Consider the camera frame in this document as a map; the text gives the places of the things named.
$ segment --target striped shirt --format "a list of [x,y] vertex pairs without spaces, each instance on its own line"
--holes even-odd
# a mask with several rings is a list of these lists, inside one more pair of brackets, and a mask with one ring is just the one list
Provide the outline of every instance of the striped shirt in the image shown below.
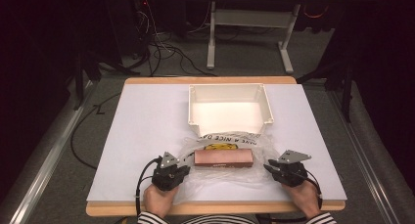
[[[138,224],[168,224],[165,220],[150,212],[141,212],[138,216]],[[236,215],[204,215],[198,216],[183,224],[257,224],[248,218]],[[306,224],[335,224],[337,223],[330,213],[323,213],[308,220]]]

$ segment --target person's left hand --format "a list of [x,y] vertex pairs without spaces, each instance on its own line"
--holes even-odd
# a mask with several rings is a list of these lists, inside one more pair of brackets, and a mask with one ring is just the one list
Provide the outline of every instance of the person's left hand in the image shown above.
[[177,186],[171,191],[163,192],[155,185],[150,185],[144,191],[144,206],[146,207],[146,211],[164,218],[170,211],[174,196],[178,190],[179,187]]

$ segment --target table edge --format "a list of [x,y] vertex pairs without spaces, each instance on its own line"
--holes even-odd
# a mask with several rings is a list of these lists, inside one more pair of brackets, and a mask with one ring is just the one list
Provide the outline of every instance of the table edge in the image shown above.
[[[321,210],[340,211],[346,201],[323,201]],[[278,213],[299,211],[292,202],[183,202],[175,205],[169,215]],[[135,202],[88,202],[89,216],[135,216]]]
[[218,76],[218,77],[131,77],[124,84],[220,84],[263,83],[297,84],[292,76]]

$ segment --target person's right hand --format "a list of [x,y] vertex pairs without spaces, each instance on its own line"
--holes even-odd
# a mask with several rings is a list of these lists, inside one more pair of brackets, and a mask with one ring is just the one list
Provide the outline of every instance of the person's right hand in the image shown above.
[[290,194],[294,204],[305,214],[307,219],[317,216],[321,213],[318,207],[317,189],[308,181],[294,188],[281,184]]
[[164,218],[170,211],[174,196],[178,190],[179,187],[177,186],[171,191],[163,192],[155,185],[150,185],[144,191],[144,206],[146,207],[146,211]]

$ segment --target plastic tray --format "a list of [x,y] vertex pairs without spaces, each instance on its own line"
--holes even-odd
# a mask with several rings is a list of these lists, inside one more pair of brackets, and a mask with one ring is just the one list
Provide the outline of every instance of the plastic tray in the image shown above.
[[189,125],[198,136],[230,131],[262,133],[273,122],[263,84],[189,86]]

